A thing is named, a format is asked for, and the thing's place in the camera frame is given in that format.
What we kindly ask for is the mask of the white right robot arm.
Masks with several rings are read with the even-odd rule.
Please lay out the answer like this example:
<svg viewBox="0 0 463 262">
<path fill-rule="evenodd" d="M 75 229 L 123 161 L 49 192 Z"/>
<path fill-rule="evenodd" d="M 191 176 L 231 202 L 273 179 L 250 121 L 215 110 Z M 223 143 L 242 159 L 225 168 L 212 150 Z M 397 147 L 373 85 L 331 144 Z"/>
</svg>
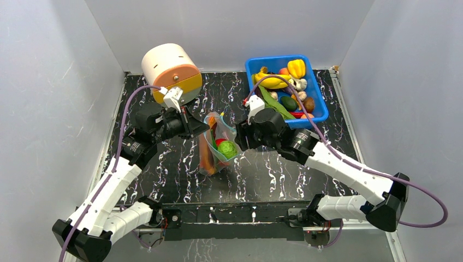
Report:
<svg viewBox="0 0 463 262">
<path fill-rule="evenodd" d="M 271 108 L 259 111 L 249 120 L 236 124 L 235 142 L 246 151 L 266 146 L 283 158 L 319 170 L 357 192 L 352 196 L 317 194 L 305 210 L 291 211 L 287 223 L 294 227 L 321 226 L 333 219 L 368 221 L 378 229 L 394 232 L 408 198 L 408 186 L 397 173 L 380 177 L 355 168 L 344 154 L 332 153 L 315 132 L 306 128 L 291 129 L 283 117 Z"/>
</svg>

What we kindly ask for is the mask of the red tomato toy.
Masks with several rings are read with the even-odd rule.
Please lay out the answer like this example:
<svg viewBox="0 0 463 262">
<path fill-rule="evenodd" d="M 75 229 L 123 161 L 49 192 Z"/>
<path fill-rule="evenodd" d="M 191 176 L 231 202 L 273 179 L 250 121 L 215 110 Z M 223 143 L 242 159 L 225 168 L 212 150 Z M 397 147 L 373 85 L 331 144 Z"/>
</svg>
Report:
<svg viewBox="0 0 463 262">
<path fill-rule="evenodd" d="M 226 141 L 226 139 L 216 139 L 216 145 L 219 146 L 222 142 Z"/>
</svg>

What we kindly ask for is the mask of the clear zip top bag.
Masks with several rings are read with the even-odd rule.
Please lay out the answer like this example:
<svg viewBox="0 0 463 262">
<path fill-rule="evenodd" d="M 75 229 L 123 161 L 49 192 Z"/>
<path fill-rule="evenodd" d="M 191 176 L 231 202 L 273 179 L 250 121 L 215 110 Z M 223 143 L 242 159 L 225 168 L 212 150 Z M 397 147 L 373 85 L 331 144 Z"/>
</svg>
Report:
<svg viewBox="0 0 463 262">
<path fill-rule="evenodd" d="M 222 114 L 211 112 L 204 123 L 209 129 L 199 136 L 199 171 L 211 176 L 230 166 L 242 151 L 235 142 L 236 129 L 224 121 Z"/>
</svg>

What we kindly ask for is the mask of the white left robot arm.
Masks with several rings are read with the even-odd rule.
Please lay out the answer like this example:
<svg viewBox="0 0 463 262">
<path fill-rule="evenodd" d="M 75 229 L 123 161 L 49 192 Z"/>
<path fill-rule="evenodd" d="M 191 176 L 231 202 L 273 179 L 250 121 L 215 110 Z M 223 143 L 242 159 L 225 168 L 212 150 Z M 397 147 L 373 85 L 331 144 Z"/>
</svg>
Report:
<svg viewBox="0 0 463 262">
<path fill-rule="evenodd" d="M 116 156 L 85 201 L 68 219 L 58 219 L 52 232 L 62 250 L 59 261 L 69 253 L 82 261 L 103 261 L 112 245 L 137 227 L 159 226 L 162 204 L 144 196 L 112 217 L 122 193 L 157 153 L 157 145 L 175 136 L 195 138 L 209 126 L 195 118 L 185 106 L 141 109 L 134 123 L 121 128 Z"/>
</svg>

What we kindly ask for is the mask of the green custard apple toy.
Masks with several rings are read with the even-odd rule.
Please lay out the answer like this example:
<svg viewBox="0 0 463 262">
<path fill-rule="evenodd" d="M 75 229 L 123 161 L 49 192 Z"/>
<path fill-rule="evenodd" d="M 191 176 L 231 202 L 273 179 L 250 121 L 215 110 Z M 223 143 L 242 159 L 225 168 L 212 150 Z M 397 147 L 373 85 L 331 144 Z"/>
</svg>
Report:
<svg viewBox="0 0 463 262">
<path fill-rule="evenodd" d="M 231 159 L 238 154 L 235 144 L 232 141 L 226 140 L 222 142 L 217 151 L 222 154 L 226 159 Z"/>
</svg>

